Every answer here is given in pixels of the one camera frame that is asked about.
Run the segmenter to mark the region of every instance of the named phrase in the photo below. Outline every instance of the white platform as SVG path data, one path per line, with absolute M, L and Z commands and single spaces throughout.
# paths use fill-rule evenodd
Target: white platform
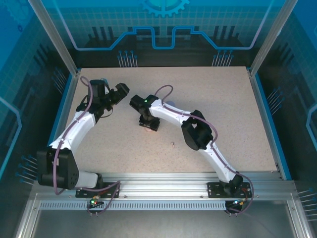
M 180 128 L 161 120 L 157 132 L 138 126 L 129 106 L 138 94 L 147 97 L 165 85 L 174 92 L 167 101 L 187 111 L 199 110 L 218 130 L 217 145 L 239 171 L 276 170 L 259 109 L 245 67 L 85 68 L 89 79 L 106 78 L 111 88 L 126 83 L 128 96 L 100 119 L 75 153 L 79 169 L 116 173 L 213 172 L 204 157 L 184 142 Z M 162 90 L 162 98 L 168 89 Z M 68 123 L 88 88 L 78 82 Z

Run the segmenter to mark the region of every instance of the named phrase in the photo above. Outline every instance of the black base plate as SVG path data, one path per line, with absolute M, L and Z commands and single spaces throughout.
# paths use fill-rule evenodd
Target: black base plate
M 229 196 L 226 194 L 223 189 L 222 185 L 219 182 L 208 182 L 207 183 L 207 190 L 208 190 L 208 198 L 245 198 L 245 193 L 241 190 L 245 188 L 246 190 L 249 188 L 247 195 L 248 198 L 252 196 L 250 184 L 248 182 L 243 182 L 240 187 L 237 189 L 236 193 L 233 196 Z
M 103 187 L 108 187 L 111 184 L 113 184 L 113 183 L 112 182 L 104 182 Z M 116 185 L 111 187 L 107 192 L 105 192 L 101 195 L 101 198 L 111 198 L 111 196 L 113 195 L 116 188 L 117 188 Z M 114 198 L 118 198 L 119 193 L 120 193 L 120 187 L 119 187 L 118 192 L 115 194 Z M 77 198 L 93 198 L 94 196 L 96 196 L 98 194 L 100 194 L 100 192 L 89 192 L 89 191 L 85 191 L 85 190 L 76 191 Z

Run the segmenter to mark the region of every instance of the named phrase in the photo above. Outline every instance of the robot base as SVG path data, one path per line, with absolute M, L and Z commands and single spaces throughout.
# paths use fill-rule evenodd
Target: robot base
M 237 188 L 235 193 L 232 196 L 229 196 L 223 189 L 223 186 L 219 182 L 208 182 L 207 183 L 207 190 L 208 190 L 208 198 L 245 198 L 246 194 L 243 191 L 246 189 L 247 197 L 252 197 L 251 187 L 248 182 L 243 182 Z

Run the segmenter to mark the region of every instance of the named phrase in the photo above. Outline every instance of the glass panel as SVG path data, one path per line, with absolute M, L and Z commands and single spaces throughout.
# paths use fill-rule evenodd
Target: glass panel
M 0 22 L 0 234 L 13 237 L 69 72 L 26 0 L 0 1 Z
M 284 0 L 44 0 L 78 67 L 250 66 Z
M 316 10 L 317 2 L 298 1 L 259 70 L 270 114 L 299 191 L 317 189 Z M 305 205 L 315 204 L 312 198 L 306 197 Z

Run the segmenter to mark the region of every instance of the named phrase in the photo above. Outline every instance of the blue wall graphic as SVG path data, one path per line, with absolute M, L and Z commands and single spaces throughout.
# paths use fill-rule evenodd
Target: blue wall graphic
M 138 66 L 212 66 L 218 50 L 235 50 L 240 52 L 226 62 L 250 66 L 283 4 L 284 0 L 44 1 L 78 67 L 120 67 L 119 50 L 137 53 Z

